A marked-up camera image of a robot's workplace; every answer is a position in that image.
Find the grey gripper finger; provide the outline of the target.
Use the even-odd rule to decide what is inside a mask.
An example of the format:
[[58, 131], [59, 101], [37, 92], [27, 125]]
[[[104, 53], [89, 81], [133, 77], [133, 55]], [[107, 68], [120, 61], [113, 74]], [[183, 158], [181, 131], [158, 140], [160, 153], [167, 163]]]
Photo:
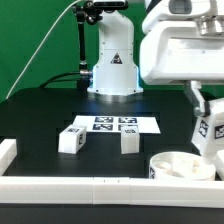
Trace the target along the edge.
[[207, 117], [210, 115], [210, 104], [202, 96], [201, 88], [200, 81], [184, 82], [184, 93], [193, 105], [194, 115], [196, 117]]

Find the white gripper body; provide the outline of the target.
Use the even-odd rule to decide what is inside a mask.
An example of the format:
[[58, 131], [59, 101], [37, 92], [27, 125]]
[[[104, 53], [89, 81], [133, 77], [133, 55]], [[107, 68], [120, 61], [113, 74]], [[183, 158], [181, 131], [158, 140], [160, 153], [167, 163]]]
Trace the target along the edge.
[[193, 21], [160, 22], [141, 42], [139, 66], [148, 85], [224, 80], [224, 38], [200, 36]]

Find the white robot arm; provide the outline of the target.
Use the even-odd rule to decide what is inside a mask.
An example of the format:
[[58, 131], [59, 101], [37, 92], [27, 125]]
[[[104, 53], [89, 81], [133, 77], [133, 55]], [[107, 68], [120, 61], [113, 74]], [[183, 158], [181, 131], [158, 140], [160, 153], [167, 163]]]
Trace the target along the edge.
[[127, 0], [93, 0], [101, 11], [99, 60], [90, 90], [101, 96], [139, 92], [148, 85], [183, 83], [200, 117], [210, 105], [200, 84], [224, 81], [224, 0], [144, 0], [147, 15], [139, 52], [133, 62], [133, 24], [121, 15]]

